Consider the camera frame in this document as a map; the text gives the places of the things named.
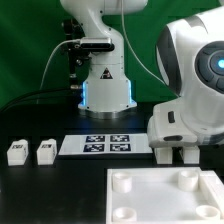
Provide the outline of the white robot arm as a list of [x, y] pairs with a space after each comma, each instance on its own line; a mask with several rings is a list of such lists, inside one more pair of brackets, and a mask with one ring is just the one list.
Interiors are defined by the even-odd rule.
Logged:
[[[124, 72], [124, 40], [104, 15], [144, 9], [148, 0], [60, 0], [81, 26], [79, 41], [90, 52], [84, 82], [85, 112], [111, 114], [136, 106]], [[224, 143], [224, 5], [167, 24], [156, 44], [165, 84], [177, 95], [158, 104], [148, 123], [149, 145], [198, 146]]]

